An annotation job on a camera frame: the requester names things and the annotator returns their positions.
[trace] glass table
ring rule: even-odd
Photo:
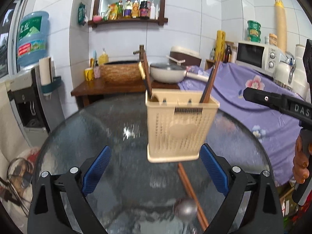
[[[246,172],[271,170],[269,159],[252,133],[239,121],[218,110],[206,142],[216,155]],[[147,160],[147,111],[144,94],[119,95],[96,102],[65,120],[44,143],[35,180],[47,170],[62,174],[96,156],[108,145],[110,163],[87,201],[108,233],[181,234],[183,223],[173,215],[174,202],[186,197],[177,163]],[[183,162],[209,222],[224,200],[201,160]],[[246,192],[231,227],[238,229],[247,207]],[[74,230],[81,232],[65,193],[62,200]],[[188,230],[203,233],[196,219]]]

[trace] purple tablecloth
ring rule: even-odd
[[[188,70],[209,75],[197,66]],[[201,90],[205,83],[185,79],[178,84],[181,90]],[[268,107],[243,98],[246,87],[298,97],[279,87],[264,75],[234,63],[221,64],[216,75],[212,96],[220,102],[220,109],[242,122],[262,143],[272,164],[275,182],[285,184],[293,176],[294,145],[300,132],[299,121]]]

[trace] silver screw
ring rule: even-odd
[[[77,171],[78,171],[78,168],[77,168],[77,167],[71,168],[71,173],[76,173]]]
[[[241,171],[241,169],[238,166],[233,166],[232,170],[235,173],[239,173]]]
[[[44,171],[43,173],[41,173],[41,177],[43,177],[43,178],[45,178],[48,175],[49,175],[49,173],[47,171]]]
[[[262,173],[263,173],[263,175],[266,176],[266,177],[269,177],[269,176],[270,176],[270,172],[267,171],[267,170],[264,170]]]

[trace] bronze faucet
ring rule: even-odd
[[[133,54],[139,54],[140,61],[144,61],[143,52],[144,52],[144,45],[140,45],[140,50],[134,51]]]

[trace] wooden countertop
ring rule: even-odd
[[[175,84],[152,82],[152,88],[155,89],[179,89]],[[74,97],[87,95],[104,95],[113,93],[130,93],[130,92],[145,92],[143,82],[125,85],[106,84],[102,78],[94,79],[93,81],[84,81],[71,92]]]

